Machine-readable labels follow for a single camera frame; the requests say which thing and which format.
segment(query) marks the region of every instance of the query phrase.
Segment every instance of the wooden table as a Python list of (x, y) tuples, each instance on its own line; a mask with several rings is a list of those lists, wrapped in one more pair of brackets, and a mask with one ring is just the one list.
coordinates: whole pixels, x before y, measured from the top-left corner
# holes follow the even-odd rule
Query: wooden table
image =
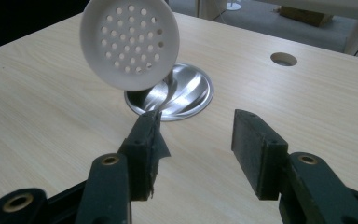
[[(133, 223), (280, 223), (260, 202), (230, 149), (234, 109), (256, 113), (290, 152), (324, 158), (358, 190), (358, 58), (175, 14), (178, 62), (209, 74), (210, 105), (161, 124), (172, 153), (161, 160), (154, 198), (132, 203)], [(81, 15), (0, 48), (0, 197), (41, 188), (51, 197), (116, 152), (137, 115), (102, 82), (79, 47)], [(295, 66), (270, 59), (297, 58)]]

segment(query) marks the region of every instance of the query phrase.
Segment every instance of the hole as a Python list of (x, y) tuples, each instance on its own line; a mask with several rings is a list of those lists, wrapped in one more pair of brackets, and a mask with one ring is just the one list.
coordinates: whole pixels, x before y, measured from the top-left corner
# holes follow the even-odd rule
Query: hole
[(141, 9), (141, 15), (145, 16), (147, 14), (147, 10), (145, 8)]
[(318, 163), (318, 161), (310, 155), (301, 155), (298, 157), (298, 159), (309, 165), (315, 165)]
[(129, 11), (130, 11), (130, 12), (133, 12), (133, 10), (135, 10), (135, 6), (129, 5)]
[(102, 164), (103, 165), (113, 165), (118, 163), (120, 159), (117, 156), (109, 156), (103, 159)]
[(116, 8), (116, 13), (121, 15), (121, 13), (123, 13), (123, 9), (121, 7)]
[(343, 217), (341, 219), (342, 223), (345, 223), (345, 224), (358, 224), (358, 219), (354, 218), (354, 217)]
[(273, 53), (271, 55), (271, 60), (278, 65), (282, 66), (294, 66), (297, 64), (297, 58), (288, 53)]
[(34, 196), (30, 193), (16, 195), (7, 200), (3, 206), (3, 210), (7, 213), (17, 212), (28, 206), (34, 200)]

